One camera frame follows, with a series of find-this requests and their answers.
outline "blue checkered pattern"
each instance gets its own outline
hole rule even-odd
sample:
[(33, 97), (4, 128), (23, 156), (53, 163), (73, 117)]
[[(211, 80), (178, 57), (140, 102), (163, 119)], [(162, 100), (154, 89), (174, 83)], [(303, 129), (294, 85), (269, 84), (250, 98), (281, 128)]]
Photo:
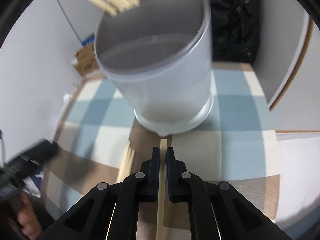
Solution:
[[(274, 219), (280, 155), (273, 121), (254, 72), (236, 65), (238, 69), (212, 71), (210, 114), (192, 131), (173, 135), (172, 146), (176, 158), (204, 180), (233, 181), (240, 192), (242, 182), (257, 185), (262, 181), (262, 197), (255, 205)], [(58, 143), (81, 158), (119, 168), (134, 119), (132, 106), (111, 81), (88, 81), (63, 123)], [(48, 172), (46, 205), (56, 207), (52, 214), (61, 214), (82, 195)], [(271, 184), (264, 179), (274, 176)], [(62, 196), (65, 205), (61, 205)], [(266, 203), (271, 203), (270, 210)]]

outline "metal screw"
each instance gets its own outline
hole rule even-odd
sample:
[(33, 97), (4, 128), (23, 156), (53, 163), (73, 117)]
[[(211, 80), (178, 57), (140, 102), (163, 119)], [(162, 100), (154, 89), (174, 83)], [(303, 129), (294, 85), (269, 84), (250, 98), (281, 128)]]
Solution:
[(229, 185), (229, 183), (222, 182), (222, 183), (220, 183), (220, 188), (221, 189), (229, 189), (230, 185)]
[(143, 172), (137, 172), (136, 173), (136, 178), (137, 179), (142, 179), (142, 178), (144, 178), (144, 176), (145, 176), (145, 174)]
[(98, 188), (99, 190), (104, 190), (104, 189), (106, 189), (107, 187), (108, 187), (108, 184), (105, 183), (105, 182), (100, 182), (100, 183), (97, 185), (97, 188)]
[(191, 173), (190, 172), (184, 172), (181, 174), (181, 177), (184, 179), (190, 179), (191, 178)]

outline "human hand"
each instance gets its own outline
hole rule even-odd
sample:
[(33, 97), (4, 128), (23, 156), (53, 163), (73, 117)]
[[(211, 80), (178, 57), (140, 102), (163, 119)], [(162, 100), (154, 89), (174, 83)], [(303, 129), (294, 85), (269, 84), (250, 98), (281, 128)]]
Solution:
[(17, 215), (17, 221), (22, 225), (21, 232), (30, 240), (35, 240), (41, 233), (42, 228), (33, 211), (32, 204), (27, 194), (21, 192), (22, 208)]

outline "black bag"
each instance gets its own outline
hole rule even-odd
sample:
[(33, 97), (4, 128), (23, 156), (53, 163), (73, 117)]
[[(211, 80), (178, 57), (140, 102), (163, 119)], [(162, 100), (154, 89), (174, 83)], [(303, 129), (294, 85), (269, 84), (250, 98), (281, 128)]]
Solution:
[(259, 47), (259, 0), (210, 0), (213, 60), (255, 61)]

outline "white cable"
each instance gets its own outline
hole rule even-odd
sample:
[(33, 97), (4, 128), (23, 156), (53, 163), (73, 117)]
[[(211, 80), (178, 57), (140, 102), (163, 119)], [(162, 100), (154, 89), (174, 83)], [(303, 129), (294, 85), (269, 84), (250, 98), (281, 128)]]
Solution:
[(4, 145), (4, 139), (3, 139), (3, 132), (1, 130), (0, 130), (0, 143), (1, 143), (0, 167), (3, 167), (5, 163), (5, 145)]

